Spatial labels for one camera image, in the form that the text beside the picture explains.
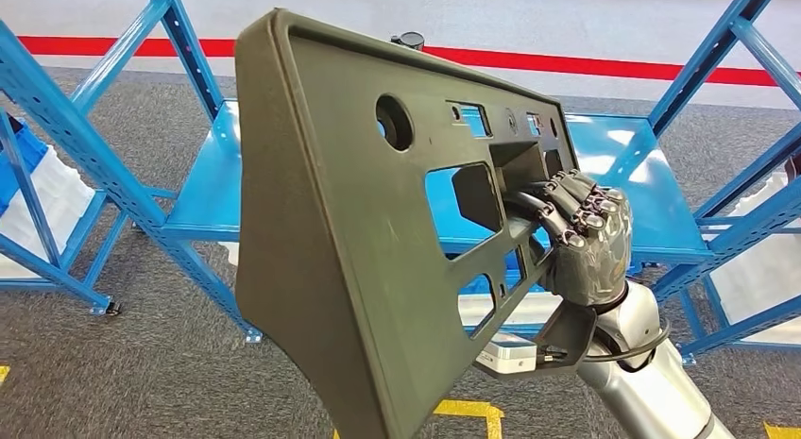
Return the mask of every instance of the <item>mounting hole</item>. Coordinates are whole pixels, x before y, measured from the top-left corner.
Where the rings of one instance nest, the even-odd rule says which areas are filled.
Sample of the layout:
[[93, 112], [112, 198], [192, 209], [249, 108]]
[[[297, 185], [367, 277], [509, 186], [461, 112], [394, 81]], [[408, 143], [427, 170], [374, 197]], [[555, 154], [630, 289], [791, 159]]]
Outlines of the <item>mounting hole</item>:
[[383, 131], [386, 142], [398, 151], [405, 151], [412, 145], [413, 130], [409, 115], [401, 102], [385, 94], [376, 102], [376, 121], [379, 132]]

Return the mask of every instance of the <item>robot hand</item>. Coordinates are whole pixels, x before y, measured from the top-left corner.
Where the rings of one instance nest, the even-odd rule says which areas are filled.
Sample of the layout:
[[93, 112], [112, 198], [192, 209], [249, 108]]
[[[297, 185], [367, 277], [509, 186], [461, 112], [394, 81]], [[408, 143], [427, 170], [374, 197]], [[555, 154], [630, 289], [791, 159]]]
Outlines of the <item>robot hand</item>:
[[554, 264], [540, 285], [583, 307], [621, 297], [632, 227], [631, 208], [621, 191], [599, 187], [571, 170], [507, 199], [532, 213], [548, 232]]

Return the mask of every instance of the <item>blue metal shelf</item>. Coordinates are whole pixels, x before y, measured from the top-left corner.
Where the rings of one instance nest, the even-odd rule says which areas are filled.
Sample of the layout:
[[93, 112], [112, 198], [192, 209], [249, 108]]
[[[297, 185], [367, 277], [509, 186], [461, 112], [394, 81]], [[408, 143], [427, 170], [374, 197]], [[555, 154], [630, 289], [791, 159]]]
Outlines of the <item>blue metal shelf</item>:
[[183, 183], [162, 233], [194, 241], [239, 241], [242, 157], [239, 107], [225, 101]]
[[[582, 170], [629, 195], [635, 216], [636, 260], [700, 262], [712, 256], [647, 119], [569, 115], [568, 125]], [[238, 136], [237, 104], [226, 101], [163, 233], [185, 240], [239, 241], [242, 160]], [[427, 191], [444, 251], [460, 253], [487, 237], [483, 228], [461, 220], [449, 177], [432, 178]]]
[[[93, 178], [108, 196], [108, 200], [121, 211], [112, 226], [112, 233], [100, 246], [95, 264], [83, 282], [68, 274], [59, 261], [58, 254], [48, 255], [49, 262], [46, 262], [4, 236], [0, 236], [0, 251], [46, 279], [46, 282], [34, 280], [28, 285], [31, 288], [45, 289], [46, 283], [49, 282], [56, 289], [91, 303], [93, 312], [105, 312], [111, 301], [107, 296], [92, 290], [91, 284], [97, 279], [102, 263], [111, 253], [113, 242], [125, 224], [126, 217], [129, 216], [246, 333], [248, 342], [257, 343], [261, 341], [262, 334], [242, 318], [230, 287], [203, 261], [191, 243], [162, 233], [166, 214], [153, 196], [172, 197], [172, 193], [149, 188], [139, 182], [86, 118], [87, 111], [113, 82], [158, 22], [162, 23], [169, 35], [195, 87], [201, 105], [210, 122], [214, 123], [223, 106], [222, 95], [213, 80], [208, 61], [203, 56], [195, 31], [180, 0], [149, 0], [144, 10], [123, 32], [106, 56], [97, 63], [89, 76], [78, 85], [71, 97], [60, 90], [5, 23], [0, 21], [0, 90], [24, 109], [31, 119], [36, 121], [53, 141]], [[4, 131], [0, 137], [4, 137], [5, 134], [8, 132]], [[43, 219], [43, 214], [34, 211], [41, 208], [37, 207], [35, 194], [28, 194], [30, 189], [26, 189], [26, 185], [23, 185], [24, 181], [24, 179], [19, 180], [37, 231], [47, 246], [48, 253], [53, 254], [52, 239], [48, 237], [49, 227]], [[79, 244], [86, 239], [83, 233], [88, 232], [88, 228], [87, 224], [80, 224], [77, 236], [72, 242], [73, 246], [69, 248], [69, 260], [74, 259]]]

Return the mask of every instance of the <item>robotic arm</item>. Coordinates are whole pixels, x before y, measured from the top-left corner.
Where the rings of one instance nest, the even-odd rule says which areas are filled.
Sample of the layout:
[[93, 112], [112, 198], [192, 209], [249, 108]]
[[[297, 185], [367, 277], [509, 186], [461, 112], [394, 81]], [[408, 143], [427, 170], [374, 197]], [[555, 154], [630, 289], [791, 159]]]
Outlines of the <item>robotic arm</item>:
[[[601, 188], [572, 170], [508, 195], [506, 203], [508, 211], [539, 222], [548, 232], [556, 260], [540, 284], [561, 295], [563, 304], [596, 317], [586, 355], [581, 356], [576, 371], [629, 435], [649, 439], [733, 437], [682, 368], [681, 356], [667, 340], [670, 323], [664, 329], [659, 325], [651, 290], [625, 278], [631, 259], [632, 222], [625, 195]], [[547, 343], [547, 325], [544, 332], [540, 335], [545, 341], [529, 346], [537, 354], [537, 365], [567, 358], [565, 352], [554, 352]], [[498, 352], [503, 337], [496, 338], [486, 352], [502, 362], [503, 356], [511, 354]], [[519, 341], [516, 349], [519, 358]], [[530, 367], [526, 369], [526, 375], [531, 375]]]

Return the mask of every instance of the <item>yellow floor marking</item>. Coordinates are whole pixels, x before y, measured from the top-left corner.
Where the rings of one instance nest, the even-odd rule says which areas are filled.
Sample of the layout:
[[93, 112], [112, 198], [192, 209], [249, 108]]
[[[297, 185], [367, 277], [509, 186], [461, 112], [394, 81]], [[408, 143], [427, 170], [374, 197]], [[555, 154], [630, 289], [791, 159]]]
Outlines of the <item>yellow floor marking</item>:
[[801, 439], [801, 428], [772, 427], [767, 423], [764, 425], [768, 439]]
[[[485, 401], [462, 401], [443, 399], [434, 409], [437, 415], [461, 415], [464, 417], [482, 417], [486, 420], [486, 439], [501, 439], [501, 419], [503, 411]], [[339, 433], [333, 431], [333, 439], [340, 439]]]

